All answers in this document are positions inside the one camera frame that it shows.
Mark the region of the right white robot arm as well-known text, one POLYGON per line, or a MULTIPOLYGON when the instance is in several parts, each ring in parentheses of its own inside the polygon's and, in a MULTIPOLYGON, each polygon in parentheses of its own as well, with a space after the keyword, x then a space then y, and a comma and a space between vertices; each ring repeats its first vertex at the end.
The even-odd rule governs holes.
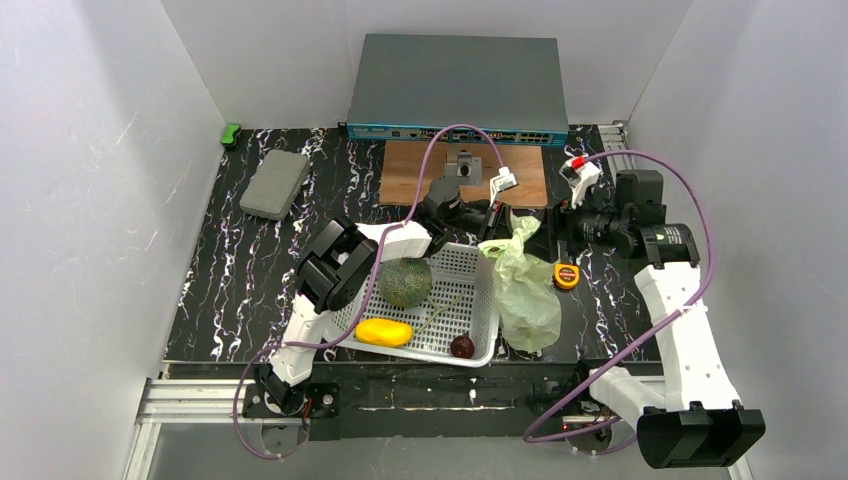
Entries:
POLYGON ((580 383, 553 407, 575 400, 608 407, 635 432, 654 469, 730 467, 764 435, 758 409, 747 409, 717 351, 701 296, 701 256, 691 229, 666 220, 664 180, 655 170, 623 170, 610 200, 598 203, 592 166, 564 167, 571 197, 546 219, 569 247, 611 246, 634 271, 652 327, 637 345, 655 340, 664 391, 643 384, 620 360, 585 368, 580 383))

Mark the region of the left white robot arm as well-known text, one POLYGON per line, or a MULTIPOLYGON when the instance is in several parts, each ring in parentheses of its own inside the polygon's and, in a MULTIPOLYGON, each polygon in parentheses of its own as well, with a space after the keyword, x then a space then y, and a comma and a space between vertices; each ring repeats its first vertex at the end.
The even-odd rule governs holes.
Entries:
POLYGON ((516 185, 502 169, 486 200, 465 202, 449 177, 434 180, 409 220, 332 220, 296 269, 293 311, 279 346, 254 369, 254 402, 285 417, 333 414, 336 393, 313 385, 315 354, 341 345, 399 358, 479 367, 499 328, 492 269, 474 247, 450 242, 449 227, 480 237, 508 235, 500 194, 516 185))

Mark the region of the light green plastic bag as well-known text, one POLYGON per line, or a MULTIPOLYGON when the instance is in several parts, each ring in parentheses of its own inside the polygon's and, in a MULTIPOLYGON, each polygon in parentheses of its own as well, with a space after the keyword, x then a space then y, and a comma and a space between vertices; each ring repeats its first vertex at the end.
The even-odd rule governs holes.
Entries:
POLYGON ((506 238, 484 241, 479 250, 492 262, 503 339, 515 350, 539 352, 555 344, 561 332, 561 307, 552 286, 554 264, 529 253, 540 220, 512 214, 508 226, 506 238))

